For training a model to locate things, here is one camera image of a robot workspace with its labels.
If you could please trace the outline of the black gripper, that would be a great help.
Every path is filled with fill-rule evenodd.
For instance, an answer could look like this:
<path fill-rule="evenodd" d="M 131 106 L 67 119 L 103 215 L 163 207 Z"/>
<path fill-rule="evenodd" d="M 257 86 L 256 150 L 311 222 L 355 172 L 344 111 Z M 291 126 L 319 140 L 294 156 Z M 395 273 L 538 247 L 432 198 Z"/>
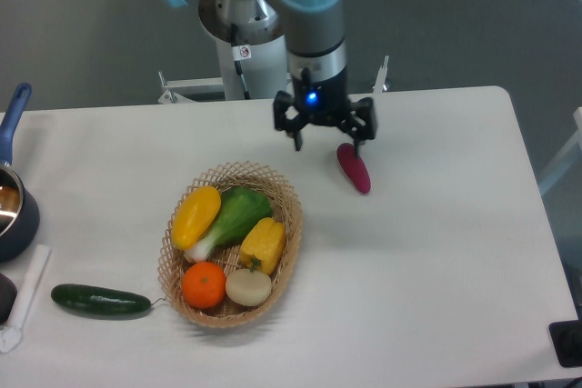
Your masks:
<path fill-rule="evenodd" d="M 316 81 L 305 68 L 299 77 L 292 75 L 295 96 L 278 91 L 273 101 L 274 128 L 294 141 L 296 151 L 303 146 L 301 131 L 308 124 L 334 126 L 353 140 L 354 157 L 360 145 L 376 138 L 377 119 L 374 99 L 370 96 L 352 102 L 347 97 L 347 68 L 323 81 Z M 288 118 L 293 108 L 296 115 Z"/>

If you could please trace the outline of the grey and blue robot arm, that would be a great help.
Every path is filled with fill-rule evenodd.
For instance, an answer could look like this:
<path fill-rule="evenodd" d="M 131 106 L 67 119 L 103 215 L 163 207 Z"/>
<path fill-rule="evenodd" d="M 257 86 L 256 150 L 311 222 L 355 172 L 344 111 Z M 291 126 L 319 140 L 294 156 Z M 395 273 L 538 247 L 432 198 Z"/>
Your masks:
<path fill-rule="evenodd" d="M 301 131 L 308 124 L 339 129 L 352 138 L 355 148 L 375 139 L 373 100 L 352 102 L 346 90 L 343 0 L 265 1 L 274 9 L 286 39 L 294 89 L 274 98 L 275 129 L 286 132 L 296 148 L 301 148 Z"/>

